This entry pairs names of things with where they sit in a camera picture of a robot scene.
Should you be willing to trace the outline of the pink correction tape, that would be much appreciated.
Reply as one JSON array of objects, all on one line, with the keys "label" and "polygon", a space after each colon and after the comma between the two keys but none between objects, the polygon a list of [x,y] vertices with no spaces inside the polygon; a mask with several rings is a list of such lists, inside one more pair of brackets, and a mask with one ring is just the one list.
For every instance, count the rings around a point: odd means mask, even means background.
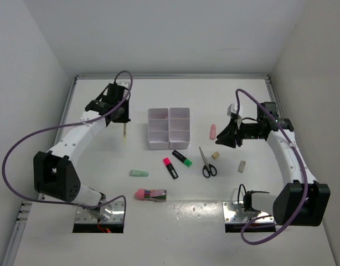
[{"label": "pink correction tape", "polygon": [[209,138],[211,140],[215,140],[216,139],[216,136],[217,136],[217,128],[216,128],[216,125],[215,124],[212,124],[211,127],[210,127],[210,135],[209,135]]}]

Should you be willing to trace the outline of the yellow pen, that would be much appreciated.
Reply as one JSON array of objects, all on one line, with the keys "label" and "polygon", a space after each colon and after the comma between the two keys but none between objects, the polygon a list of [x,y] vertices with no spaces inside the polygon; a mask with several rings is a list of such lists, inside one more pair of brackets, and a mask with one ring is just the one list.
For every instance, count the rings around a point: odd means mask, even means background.
[{"label": "yellow pen", "polygon": [[126,144],[126,139],[127,139],[127,124],[123,124],[123,143]]}]

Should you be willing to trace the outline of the green correction tape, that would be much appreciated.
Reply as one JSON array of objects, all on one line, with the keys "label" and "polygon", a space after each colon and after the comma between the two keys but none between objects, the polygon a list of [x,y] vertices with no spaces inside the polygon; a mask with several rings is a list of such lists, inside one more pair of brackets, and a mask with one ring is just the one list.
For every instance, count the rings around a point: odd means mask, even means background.
[{"label": "green correction tape", "polygon": [[147,171],[130,170],[129,176],[130,177],[148,177],[149,173]]}]

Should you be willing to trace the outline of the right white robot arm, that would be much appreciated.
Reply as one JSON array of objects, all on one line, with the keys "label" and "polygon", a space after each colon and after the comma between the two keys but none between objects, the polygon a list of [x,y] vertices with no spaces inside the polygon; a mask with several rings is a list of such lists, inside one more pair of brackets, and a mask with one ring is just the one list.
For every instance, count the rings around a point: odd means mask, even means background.
[{"label": "right white robot arm", "polygon": [[319,226],[331,191],[327,184],[316,180],[302,159],[291,121],[278,116],[274,102],[261,103],[255,123],[243,122],[237,104],[231,104],[227,114],[230,122],[217,136],[216,143],[236,148],[243,140],[265,140],[275,155],[284,184],[278,196],[265,191],[247,191],[242,204],[244,211],[271,214],[281,226],[302,203],[291,225]]}]

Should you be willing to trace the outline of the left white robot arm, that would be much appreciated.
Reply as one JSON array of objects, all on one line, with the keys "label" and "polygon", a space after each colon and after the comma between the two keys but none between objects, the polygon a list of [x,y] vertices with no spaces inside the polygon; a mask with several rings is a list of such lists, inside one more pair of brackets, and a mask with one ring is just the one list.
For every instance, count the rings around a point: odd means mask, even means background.
[{"label": "left white robot arm", "polygon": [[33,158],[34,189],[44,195],[95,208],[102,193],[81,184],[77,162],[92,139],[111,122],[126,124],[129,118],[129,89],[117,84],[108,86],[91,100],[75,126],[47,152]]}]

